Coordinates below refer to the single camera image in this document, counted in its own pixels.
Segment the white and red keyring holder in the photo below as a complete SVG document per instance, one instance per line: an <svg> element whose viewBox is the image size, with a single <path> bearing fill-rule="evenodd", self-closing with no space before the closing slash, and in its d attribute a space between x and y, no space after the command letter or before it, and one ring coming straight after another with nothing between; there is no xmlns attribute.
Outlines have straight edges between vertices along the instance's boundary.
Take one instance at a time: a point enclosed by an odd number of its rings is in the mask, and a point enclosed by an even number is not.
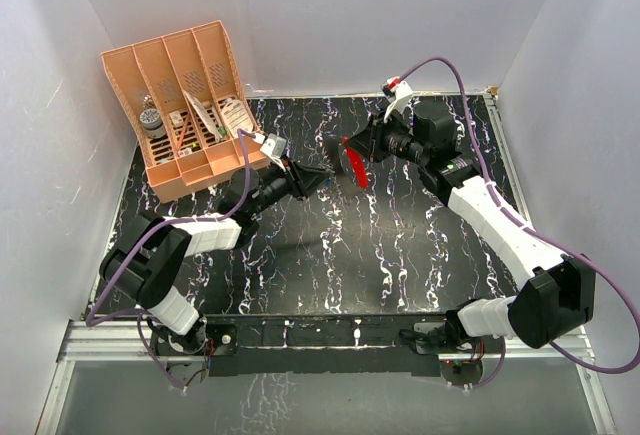
<svg viewBox="0 0 640 435"><path fill-rule="evenodd" d="M347 146L347 138L339 138L333 150L333 164L337 181L345 192L355 193L369 186L362 156Z"/></svg>

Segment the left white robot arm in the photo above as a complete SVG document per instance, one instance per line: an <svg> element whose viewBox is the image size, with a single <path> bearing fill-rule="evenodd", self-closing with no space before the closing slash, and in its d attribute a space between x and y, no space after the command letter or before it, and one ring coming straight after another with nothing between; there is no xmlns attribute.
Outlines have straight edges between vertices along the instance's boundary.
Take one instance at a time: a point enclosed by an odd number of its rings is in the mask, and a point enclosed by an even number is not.
<svg viewBox="0 0 640 435"><path fill-rule="evenodd" d="M141 212L103 258L99 275L148 312L152 330L185 354L202 351L206 318L175 286L187 257L229 251L248 244L259 228L258 216L290 196L308 199L328 180L330 172L301 165L287 157L260 171L236 171L223 190L221 213L192 221Z"/></svg>

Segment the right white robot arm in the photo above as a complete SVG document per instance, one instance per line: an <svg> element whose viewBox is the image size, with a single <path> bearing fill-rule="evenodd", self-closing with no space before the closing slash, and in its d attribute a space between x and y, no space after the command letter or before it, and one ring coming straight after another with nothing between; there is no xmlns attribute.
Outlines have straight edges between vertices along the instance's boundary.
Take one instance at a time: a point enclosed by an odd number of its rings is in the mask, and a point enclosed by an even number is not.
<svg viewBox="0 0 640 435"><path fill-rule="evenodd" d="M343 145L358 182L363 163L390 156L418 168L423 186L468 223L506 265L516 295L468 301L448 311L447 343L466 352L483 336L519 338L537 349L593 317L596 274L584 261L530 235L530 226L500 195L492 195L479 164L459 150L454 116L435 101L418 103L411 124L396 111L370 117Z"/></svg>

